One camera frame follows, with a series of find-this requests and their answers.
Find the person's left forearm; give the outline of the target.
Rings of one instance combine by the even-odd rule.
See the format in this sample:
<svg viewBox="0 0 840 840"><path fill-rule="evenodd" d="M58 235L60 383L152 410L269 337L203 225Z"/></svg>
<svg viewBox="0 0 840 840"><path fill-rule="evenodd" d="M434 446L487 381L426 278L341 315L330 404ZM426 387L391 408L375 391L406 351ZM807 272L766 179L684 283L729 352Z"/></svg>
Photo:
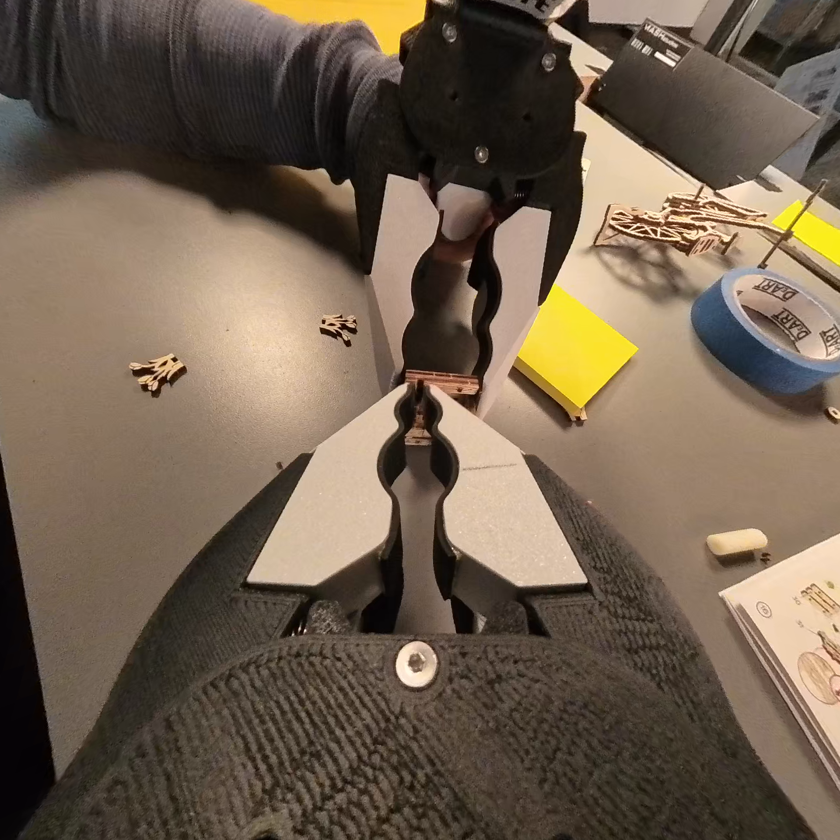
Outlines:
<svg viewBox="0 0 840 840"><path fill-rule="evenodd" d="M1 90L42 119L194 160L355 169L382 80L366 24L300 24L251 2L3 1Z"/></svg>

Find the model kit box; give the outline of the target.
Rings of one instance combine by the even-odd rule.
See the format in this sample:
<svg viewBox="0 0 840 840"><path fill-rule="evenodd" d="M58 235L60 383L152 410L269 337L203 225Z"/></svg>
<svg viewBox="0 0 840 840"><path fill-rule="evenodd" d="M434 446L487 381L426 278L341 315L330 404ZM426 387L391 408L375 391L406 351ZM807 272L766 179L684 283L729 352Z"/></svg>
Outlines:
<svg viewBox="0 0 840 840"><path fill-rule="evenodd" d="M814 113L650 18L589 102L714 190L755 179L817 123Z"/></svg>

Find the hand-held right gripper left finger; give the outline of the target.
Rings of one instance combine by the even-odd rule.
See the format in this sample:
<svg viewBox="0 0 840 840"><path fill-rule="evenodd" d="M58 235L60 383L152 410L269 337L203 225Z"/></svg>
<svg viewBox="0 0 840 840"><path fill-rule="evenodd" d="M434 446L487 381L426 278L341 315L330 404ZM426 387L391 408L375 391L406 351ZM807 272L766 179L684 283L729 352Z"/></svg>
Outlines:
<svg viewBox="0 0 840 840"><path fill-rule="evenodd" d="M413 420L414 388L399 385L313 449L247 584L337 602L366 632L392 633L404 582L392 486Z"/></svg>

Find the blue tape roll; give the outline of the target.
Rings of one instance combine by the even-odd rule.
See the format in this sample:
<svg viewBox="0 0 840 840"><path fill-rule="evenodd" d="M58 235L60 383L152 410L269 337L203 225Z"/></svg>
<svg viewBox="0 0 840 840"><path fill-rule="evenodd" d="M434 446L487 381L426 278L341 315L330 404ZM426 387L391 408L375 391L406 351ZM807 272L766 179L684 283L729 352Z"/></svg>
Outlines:
<svg viewBox="0 0 840 840"><path fill-rule="evenodd" d="M838 315L770 269L725 273L694 300L690 321L723 366L760 390L800 394L838 376Z"/></svg>

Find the yellow paper sheet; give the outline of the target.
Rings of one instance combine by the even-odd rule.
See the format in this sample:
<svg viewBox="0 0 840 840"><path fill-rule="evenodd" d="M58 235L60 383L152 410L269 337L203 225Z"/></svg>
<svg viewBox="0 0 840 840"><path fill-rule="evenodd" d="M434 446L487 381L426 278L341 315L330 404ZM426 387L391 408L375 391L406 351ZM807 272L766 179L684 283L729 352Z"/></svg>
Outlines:
<svg viewBox="0 0 840 840"><path fill-rule="evenodd" d="M804 210L804 204L796 201L772 220L777 228L788 228L795 218L791 242L801 244L815 254L839 266L839 229L811 213L811 208Z"/></svg>
<svg viewBox="0 0 840 840"><path fill-rule="evenodd" d="M269 11L301 24L364 23L381 50L396 55L403 32L419 24L425 1L254 1Z"/></svg>

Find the person's left hand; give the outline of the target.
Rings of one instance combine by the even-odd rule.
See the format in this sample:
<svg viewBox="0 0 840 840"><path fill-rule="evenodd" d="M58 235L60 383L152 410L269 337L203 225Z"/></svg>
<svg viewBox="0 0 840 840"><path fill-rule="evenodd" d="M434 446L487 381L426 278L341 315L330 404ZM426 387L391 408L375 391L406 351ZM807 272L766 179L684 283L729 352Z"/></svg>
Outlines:
<svg viewBox="0 0 840 840"><path fill-rule="evenodd" d="M448 238L443 232L443 227L439 226L432 247L432 260L450 265L460 265L471 261L482 235L495 222L494 214L488 211L480 219L475 230L460 240Z"/></svg>

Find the small wooden crate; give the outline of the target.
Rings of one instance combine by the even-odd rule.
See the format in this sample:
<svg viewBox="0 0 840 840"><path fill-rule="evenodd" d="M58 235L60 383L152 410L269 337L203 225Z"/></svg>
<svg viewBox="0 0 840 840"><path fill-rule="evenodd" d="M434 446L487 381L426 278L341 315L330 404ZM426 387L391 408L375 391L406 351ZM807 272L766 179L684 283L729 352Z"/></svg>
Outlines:
<svg viewBox="0 0 840 840"><path fill-rule="evenodd" d="M479 378L474 375L407 370L404 374L404 382L413 386L415 394L413 425L405 436L405 443L408 447L423 447L432 443L432 437L429 433L432 421L427 419L428 403L425 396L427 386L436 386L457 404L476 414L480 401L481 384Z"/></svg>

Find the wooden bicycle model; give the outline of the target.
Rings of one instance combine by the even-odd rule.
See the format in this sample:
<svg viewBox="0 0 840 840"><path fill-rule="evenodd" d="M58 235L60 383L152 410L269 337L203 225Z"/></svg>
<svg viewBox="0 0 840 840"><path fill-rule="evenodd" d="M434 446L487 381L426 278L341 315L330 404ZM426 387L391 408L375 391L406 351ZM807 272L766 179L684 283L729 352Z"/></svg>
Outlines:
<svg viewBox="0 0 840 840"><path fill-rule="evenodd" d="M740 231L752 230L771 243L759 262L759 268L766 268L772 255L779 250L801 265L809 266L812 261L791 242L796 224L827 184L826 179L821 180L802 209L784 227L768 223L767 213L759 209L737 204L716 192L705 194L705 184L700 184L695 194L668 194L658 211L613 203L606 208L592 245L603 247L615 238L630 238L668 246L687 257L701 256L712 250L725 255Z"/></svg>

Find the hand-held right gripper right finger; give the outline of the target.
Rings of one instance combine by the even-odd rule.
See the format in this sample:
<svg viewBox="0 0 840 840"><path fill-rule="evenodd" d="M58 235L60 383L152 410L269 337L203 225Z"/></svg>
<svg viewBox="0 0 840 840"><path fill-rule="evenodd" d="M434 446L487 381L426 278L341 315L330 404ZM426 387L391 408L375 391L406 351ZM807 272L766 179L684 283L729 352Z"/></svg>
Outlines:
<svg viewBox="0 0 840 840"><path fill-rule="evenodd" d="M501 602L587 592L571 542L520 447L440 387L423 385L435 508L434 574L455 630Z"/></svg>

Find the yellow sticky note pad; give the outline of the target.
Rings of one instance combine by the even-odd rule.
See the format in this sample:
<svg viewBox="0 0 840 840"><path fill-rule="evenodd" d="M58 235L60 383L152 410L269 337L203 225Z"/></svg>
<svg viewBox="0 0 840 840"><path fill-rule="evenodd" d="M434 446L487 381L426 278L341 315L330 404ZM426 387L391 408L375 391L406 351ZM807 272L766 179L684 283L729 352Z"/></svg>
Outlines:
<svg viewBox="0 0 840 840"><path fill-rule="evenodd" d="M565 406L585 406L636 354L637 346L554 285L514 368Z"/></svg>

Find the instruction booklet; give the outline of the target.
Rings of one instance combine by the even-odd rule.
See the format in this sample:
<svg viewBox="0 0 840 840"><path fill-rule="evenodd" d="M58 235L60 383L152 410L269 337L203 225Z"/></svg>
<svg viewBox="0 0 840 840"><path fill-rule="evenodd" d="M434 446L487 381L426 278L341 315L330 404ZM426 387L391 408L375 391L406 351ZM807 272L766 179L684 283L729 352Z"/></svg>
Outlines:
<svg viewBox="0 0 840 840"><path fill-rule="evenodd" d="M839 785L839 536L719 592Z"/></svg>

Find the pale wax stick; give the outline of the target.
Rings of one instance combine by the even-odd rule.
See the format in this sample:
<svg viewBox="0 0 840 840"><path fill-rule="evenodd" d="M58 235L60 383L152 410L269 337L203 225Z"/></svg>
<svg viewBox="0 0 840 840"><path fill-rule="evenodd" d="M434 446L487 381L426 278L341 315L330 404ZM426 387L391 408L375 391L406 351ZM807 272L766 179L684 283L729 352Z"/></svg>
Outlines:
<svg viewBox="0 0 840 840"><path fill-rule="evenodd" d="M769 538L758 528L715 532L706 537L709 554L720 562L755 557L765 551L768 545Z"/></svg>

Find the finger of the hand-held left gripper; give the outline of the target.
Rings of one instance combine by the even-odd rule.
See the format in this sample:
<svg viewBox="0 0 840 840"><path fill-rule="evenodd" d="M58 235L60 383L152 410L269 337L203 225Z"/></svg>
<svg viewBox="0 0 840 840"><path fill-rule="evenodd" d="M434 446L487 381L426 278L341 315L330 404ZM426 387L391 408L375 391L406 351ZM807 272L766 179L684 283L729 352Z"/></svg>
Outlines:
<svg viewBox="0 0 840 840"><path fill-rule="evenodd" d="M387 176L371 268L371 337L382 389L402 379L404 337L415 312L414 274L434 244L439 222L420 181Z"/></svg>
<svg viewBox="0 0 840 840"><path fill-rule="evenodd" d="M488 226L476 244L468 282L476 290L473 327L479 380L476 414L486 417L539 312L551 213L523 206Z"/></svg>

